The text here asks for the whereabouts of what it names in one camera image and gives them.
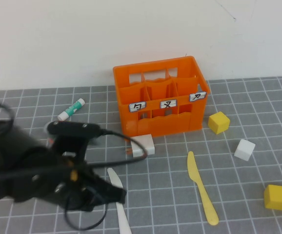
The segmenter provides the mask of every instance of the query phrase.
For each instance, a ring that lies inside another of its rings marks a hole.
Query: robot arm
[[[67,211],[90,212],[95,206],[124,203],[126,190],[101,179],[93,169],[145,159],[146,151],[138,142],[96,124],[54,121],[48,124],[47,131],[55,139],[51,148],[46,148],[13,126],[10,109],[0,107],[11,115],[10,120],[0,120],[0,199],[8,196],[14,202],[23,202],[36,197],[57,204],[65,209],[68,224],[78,230],[98,226],[106,212],[98,223],[78,228],[68,219]],[[143,149],[144,155],[124,161],[87,164],[84,157],[89,141],[110,134],[132,140]],[[64,156],[65,152],[73,156]]]

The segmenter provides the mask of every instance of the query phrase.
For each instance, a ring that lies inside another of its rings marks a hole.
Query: gray cutting mat
[[[156,154],[148,160],[114,168],[128,190],[126,213],[133,234],[282,234],[282,212],[264,208],[268,184],[282,185],[282,78],[215,80],[209,82],[204,129],[155,138]],[[121,131],[114,86],[0,91],[0,101],[14,108],[17,124],[42,143],[42,128],[77,99],[85,104],[72,121],[99,123]],[[215,135],[208,116],[223,111],[231,126]],[[233,153],[241,138],[256,143],[248,162]],[[101,137],[89,146],[90,162],[125,157],[125,142]],[[189,179],[186,157],[193,151],[206,190],[220,222],[205,219],[197,187]],[[105,170],[97,173],[107,178]],[[72,212],[75,223],[86,226],[102,215]],[[64,222],[62,209],[31,199],[13,204],[0,201],[0,233],[75,234]],[[114,205],[92,234],[118,234]]]

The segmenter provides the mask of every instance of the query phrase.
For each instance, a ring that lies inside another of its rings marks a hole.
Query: black cable
[[[105,204],[105,212],[104,212],[104,215],[102,216],[102,218],[98,222],[96,222],[95,224],[90,225],[90,226],[85,227],[85,228],[78,227],[70,220],[70,218],[68,216],[68,206],[69,206],[69,201],[71,199],[71,195],[69,195],[67,197],[66,204],[65,204],[65,207],[64,207],[64,218],[65,218],[66,223],[71,228],[73,228],[77,231],[87,231],[87,230],[90,230],[90,229],[93,229],[93,228],[99,226],[103,222],[103,220],[105,219],[106,214],[107,214],[107,210],[108,210],[108,204],[106,203],[106,200],[94,188],[87,186],[86,189],[89,190],[95,197],[97,197],[101,201],[102,204]]]
[[[5,109],[10,116],[9,120],[0,121],[0,123],[7,122],[7,125],[5,126],[5,128],[3,128],[0,131],[0,136],[1,136],[3,134],[8,133],[12,129],[15,117],[14,117],[12,110],[10,108],[8,108],[7,106],[0,104],[0,108]],[[142,149],[143,155],[140,156],[140,157],[135,157],[133,159],[115,161],[115,162],[82,163],[82,164],[77,164],[77,165],[74,165],[74,166],[59,165],[59,166],[39,167],[39,168],[30,168],[30,169],[16,169],[16,170],[13,170],[13,171],[0,173],[0,181],[6,180],[6,179],[14,179],[14,178],[23,177],[23,176],[50,174],[50,173],[54,173],[54,172],[55,173],[57,173],[57,172],[63,173],[63,172],[71,171],[71,170],[83,171],[87,168],[92,169],[92,168],[101,168],[101,167],[114,167],[114,166],[119,166],[119,165],[123,165],[123,164],[134,163],[134,162],[146,159],[147,156],[148,156],[146,149],[139,142],[137,142],[136,140],[134,140],[134,139],[132,139],[132,138],[126,136],[126,135],[123,135],[123,134],[117,133],[117,132],[113,132],[113,131],[109,131],[107,129],[102,129],[101,136],[103,136],[103,135],[115,135],[115,136],[121,137],[123,139],[129,140],[129,141],[135,143],[137,146],[139,146]],[[66,200],[65,207],[64,207],[64,218],[65,218],[65,221],[67,222],[67,224],[77,231],[87,231],[87,230],[90,230],[90,229],[97,227],[98,225],[100,225],[103,222],[103,220],[105,219],[106,214],[107,214],[108,204],[106,203],[106,200],[93,187],[87,186],[86,189],[89,190],[94,195],[94,197],[96,197],[98,200],[100,200],[100,202],[102,204],[105,204],[105,212],[104,212],[104,215],[102,216],[102,218],[97,223],[90,225],[88,227],[85,227],[85,228],[77,227],[76,225],[74,225],[71,222],[71,220],[68,216],[69,202],[70,202],[70,199],[71,199],[71,194],[69,194],[69,196],[67,197],[67,200]],[[80,207],[80,210],[85,205],[86,205],[86,203],[84,203]]]
[[[14,116],[13,111],[9,107],[7,107],[3,104],[0,104],[0,108],[4,109],[10,117],[9,120],[0,121],[0,124],[1,123],[7,123],[6,126],[4,128],[2,128],[2,130],[0,130],[0,136],[1,136],[1,135],[8,133],[12,129],[15,116]]]
[[[115,162],[82,163],[82,164],[75,164],[73,166],[58,165],[58,166],[45,166],[45,167],[28,168],[28,169],[16,169],[16,170],[11,170],[11,171],[0,173],[0,181],[7,180],[7,179],[15,179],[15,178],[24,177],[24,176],[51,174],[51,173],[54,173],[54,172],[55,173],[57,173],[57,172],[67,173],[67,172],[70,172],[71,170],[84,170],[84,169],[88,169],[88,168],[115,167],[115,166],[119,166],[119,165],[134,163],[134,162],[146,159],[147,156],[148,156],[146,149],[139,142],[137,142],[136,140],[134,140],[134,139],[132,139],[132,138],[130,138],[130,137],[124,135],[124,134],[116,133],[116,132],[104,129],[102,131],[102,135],[115,135],[115,136],[127,139],[127,140],[135,143],[137,146],[139,146],[143,151],[143,155],[140,156],[140,157],[134,157],[134,158],[128,159],[128,160],[115,161]]]

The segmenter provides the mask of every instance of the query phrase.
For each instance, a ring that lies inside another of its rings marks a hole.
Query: label on crate
[[[197,92],[195,94],[190,94],[190,101],[204,99],[206,97],[206,94],[206,92]]]
[[[167,101],[161,101],[161,109],[163,108],[169,108],[169,107],[175,107],[177,106],[177,100],[167,100]]]
[[[135,111],[141,110],[145,107],[146,107],[146,102],[141,101],[141,102],[131,103],[129,105],[129,110],[130,110],[130,112],[135,112]]]

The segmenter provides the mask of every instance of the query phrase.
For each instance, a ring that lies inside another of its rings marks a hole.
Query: white cube
[[[155,147],[151,134],[134,136],[132,137],[132,139],[138,141],[141,145],[143,145],[148,155],[155,154]],[[143,155],[142,149],[135,143],[131,142],[131,148],[132,148],[133,157],[139,157]]]
[[[248,161],[250,156],[253,153],[253,150],[255,148],[255,144],[248,141],[248,140],[240,140],[239,145],[237,147],[237,150],[234,153],[235,157],[238,157],[240,159],[243,159],[245,161]]]

